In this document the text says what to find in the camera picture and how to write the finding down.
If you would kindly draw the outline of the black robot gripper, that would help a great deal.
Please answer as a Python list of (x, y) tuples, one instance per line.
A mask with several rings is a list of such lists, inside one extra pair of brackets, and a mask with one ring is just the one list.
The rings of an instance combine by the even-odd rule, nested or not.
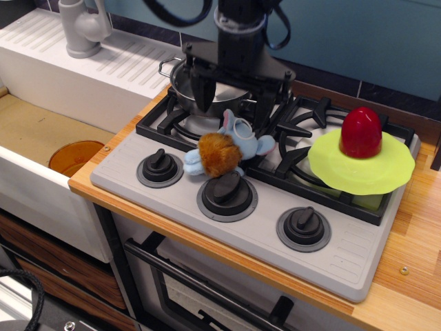
[[(289, 96), (291, 83), (295, 79), (292, 70), (269, 55), (263, 33), (239, 34), (219, 30), (216, 43), (188, 42), (183, 46), (183, 51), (190, 66), (194, 61), (211, 64), (219, 70), (235, 72), (241, 77), (269, 79), (278, 86), (279, 92), (264, 90), (256, 94), (254, 132), (258, 137), (263, 135), (274, 105)], [(191, 88), (196, 105), (201, 111), (207, 112), (216, 92), (212, 72), (193, 66)]]

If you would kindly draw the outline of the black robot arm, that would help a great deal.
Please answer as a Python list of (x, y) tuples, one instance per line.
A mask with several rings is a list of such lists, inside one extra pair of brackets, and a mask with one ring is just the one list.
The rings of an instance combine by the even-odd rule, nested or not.
[(267, 51), (271, 12), (289, 24), (279, 1), (219, 1), (214, 12), (218, 41), (189, 43), (183, 48), (199, 109), (208, 111), (217, 83), (248, 91), (256, 99), (253, 124), (258, 134), (265, 131), (274, 105), (288, 100), (296, 78), (293, 70)]

